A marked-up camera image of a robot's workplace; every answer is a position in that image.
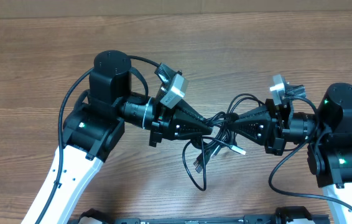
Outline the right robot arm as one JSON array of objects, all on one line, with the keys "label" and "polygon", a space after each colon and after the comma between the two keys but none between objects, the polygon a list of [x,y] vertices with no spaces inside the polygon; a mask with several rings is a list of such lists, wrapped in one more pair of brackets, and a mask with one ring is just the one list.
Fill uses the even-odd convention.
[{"label": "right robot arm", "polygon": [[302,85],[281,82],[273,97],[251,111],[233,113],[230,130],[276,156],[296,144],[294,155],[307,147],[307,162],[328,201],[335,223],[352,223],[352,85],[330,85],[319,106],[307,99]]}]

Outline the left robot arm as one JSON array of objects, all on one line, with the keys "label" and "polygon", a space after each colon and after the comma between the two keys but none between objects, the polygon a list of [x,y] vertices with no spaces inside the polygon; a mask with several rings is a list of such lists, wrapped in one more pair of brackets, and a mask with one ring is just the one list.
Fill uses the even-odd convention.
[{"label": "left robot arm", "polygon": [[88,89],[69,115],[58,116],[58,147],[24,223],[66,223],[128,123],[148,130],[151,146],[164,139],[196,140],[211,134],[203,116],[183,99],[188,82],[180,71],[156,63],[160,88],[151,97],[131,90],[133,78],[144,81],[133,60],[134,56],[117,50],[95,57],[84,74]]}]

